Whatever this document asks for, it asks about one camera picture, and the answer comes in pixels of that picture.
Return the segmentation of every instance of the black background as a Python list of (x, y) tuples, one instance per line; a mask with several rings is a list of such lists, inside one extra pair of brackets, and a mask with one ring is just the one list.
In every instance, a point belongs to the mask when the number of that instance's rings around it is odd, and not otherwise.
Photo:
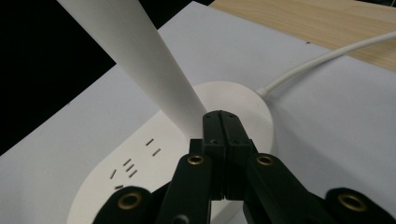
[[(208, 5), (213, 0), (199, 0)], [(55, 0), (2, 7), (0, 155), (110, 69), (114, 61)], [(141, 0), (160, 28), (189, 0)]]

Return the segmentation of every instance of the power cord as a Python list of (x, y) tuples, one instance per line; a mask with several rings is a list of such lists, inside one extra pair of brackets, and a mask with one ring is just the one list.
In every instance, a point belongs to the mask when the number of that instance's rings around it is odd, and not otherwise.
[(278, 77), (277, 79), (272, 81), (267, 86), (258, 88), (256, 90), (256, 92), (262, 98), (265, 98), (270, 91), (273, 91), (278, 86), (280, 86), (282, 83), (286, 82), (287, 80), (289, 80), (292, 77), (300, 75), (304, 71), (314, 68), (322, 63), (326, 63), (327, 61), (329, 61), (333, 58), (339, 57), (341, 55), (344, 55), (346, 53), (349, 53), (350, 51), (364, 48), (364, 47), (367, 47), (367, 46), (370, 46), (370, 45), (373, 45), (373, 44), (376, 44), (376, 43), (379, 43), (379, 42), (382, 42), (385, 40), (389, 40), (389, 39), (392, 39), (395, 37), (396, 37), (396, 31), (393, 31), (393, 32), (390, 32), (390, 33), (387, 33), (384, 35), (378, 35), (378, 36), (368, 38), (368, 39), (362, 40), (360, 42), (357, 42), (357, 43), (354, 43), (354, 44), (351, 44), (351, 45), (348, 45), (345, 47), (341, 47), (340, 49), (335, 49), (333, 51), (327, 52), (325, 54), (318, 56), (317, 58), (314, 58), (306, 63), (302, 63), (302, 64), (294, 67), (293, 69), (289, 70), (289, 72)]

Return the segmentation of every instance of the white power strip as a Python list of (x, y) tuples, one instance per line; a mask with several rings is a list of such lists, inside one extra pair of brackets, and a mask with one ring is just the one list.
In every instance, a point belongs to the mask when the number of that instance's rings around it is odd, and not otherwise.
[[(260, 152), (269, 153), (274, 125), (262, 98), (232, 82), (208, 82), (194, 87), (207, 111), (225, 110), (238, 116)], [(178, 160), (189, 152), (190, 139), (160, 111), (102, 160), (85, 179), (73, 201), (68, 224), (92, 223), (118, 189), (137, 186), (154, 191), (172, 179)], [(241, 203), (212, 203), (212, 223), (224, 223)]]

